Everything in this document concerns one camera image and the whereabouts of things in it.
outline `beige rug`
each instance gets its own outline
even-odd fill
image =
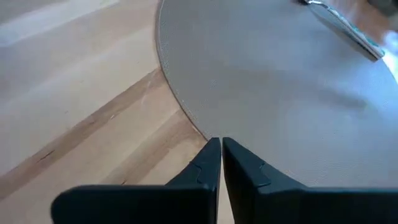
[[[398,86],[291,0],[165,0],[158,52],[207,137],[230,136],[309,186],[398,187]]]

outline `hardwood surface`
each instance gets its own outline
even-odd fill
[[[396,51],[364,0],[329,1]],[[51,201],[76,185],[164,184],[206,143],[159,68],[158,3],[0,2],[1,223],[51,223]],[[397,57],[384,60],[398,76]],[[223,181],[220,194],[219,223],[232,223]]]

